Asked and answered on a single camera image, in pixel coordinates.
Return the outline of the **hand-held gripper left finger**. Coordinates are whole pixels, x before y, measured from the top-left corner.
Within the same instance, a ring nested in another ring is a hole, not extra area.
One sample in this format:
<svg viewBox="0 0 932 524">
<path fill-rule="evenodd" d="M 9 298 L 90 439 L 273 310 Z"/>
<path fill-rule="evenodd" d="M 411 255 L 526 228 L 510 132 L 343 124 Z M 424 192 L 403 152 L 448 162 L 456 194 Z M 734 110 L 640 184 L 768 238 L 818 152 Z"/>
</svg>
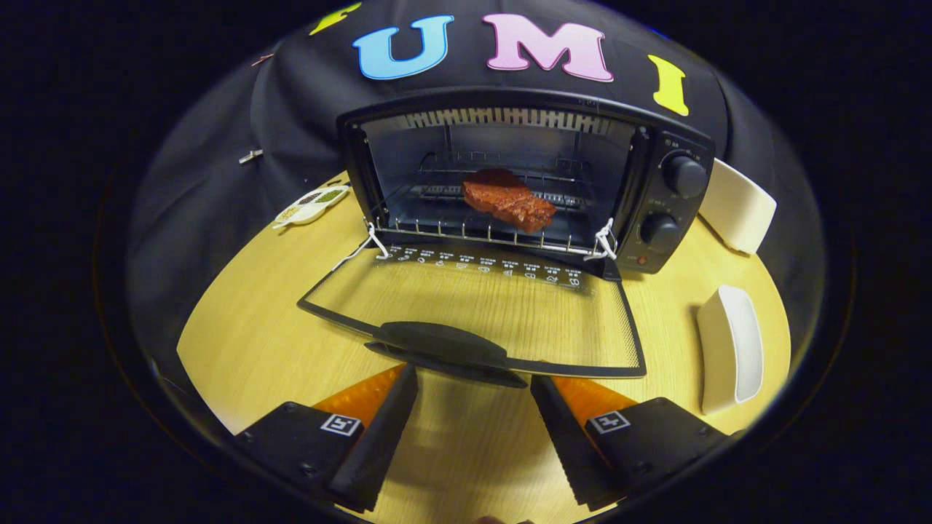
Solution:
<svg viewBox="0 0 932 524">
<path fill-rule="evenodd" d="M 415 366 L 396 365 L 312 407 L 283 402 L 237 434 L 237 443 L 296 490 L 372 511 L 418 391 Z"/>
</svg>

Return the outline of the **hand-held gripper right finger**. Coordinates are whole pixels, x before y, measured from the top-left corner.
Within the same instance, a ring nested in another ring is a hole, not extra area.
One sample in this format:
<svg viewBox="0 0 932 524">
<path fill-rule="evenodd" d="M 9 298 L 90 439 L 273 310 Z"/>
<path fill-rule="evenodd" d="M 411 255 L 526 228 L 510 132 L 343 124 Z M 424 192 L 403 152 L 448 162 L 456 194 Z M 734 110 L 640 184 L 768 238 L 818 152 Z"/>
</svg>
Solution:
<svg viewBox="0 0 932 524">
<path fill-rule="evenodd" d="M 579 505 L 646 496 L 732 437 L 665 398 L 636 402 L 592 379 L 535 376 L 530 392 Z"/>
</svg>

